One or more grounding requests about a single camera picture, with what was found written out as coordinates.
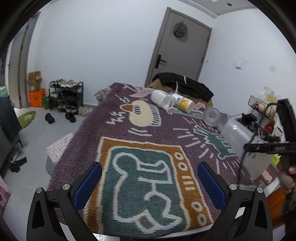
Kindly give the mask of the right hand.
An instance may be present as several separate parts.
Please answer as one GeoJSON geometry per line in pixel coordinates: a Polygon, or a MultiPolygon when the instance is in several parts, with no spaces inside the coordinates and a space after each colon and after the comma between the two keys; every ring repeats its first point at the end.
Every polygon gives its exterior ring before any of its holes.
{"type": "Polygon", "coordinates": [[[284,160],[281,159],[279,161],[277,165],[277,168],[279,169],[278,178],[283,194],[289,194],[295,186],[295,180],[292,178],[292,175],[295,175],[295,166],[291,166],[288,171],[285,171],[285,164],[286,162],[284,160]]]}

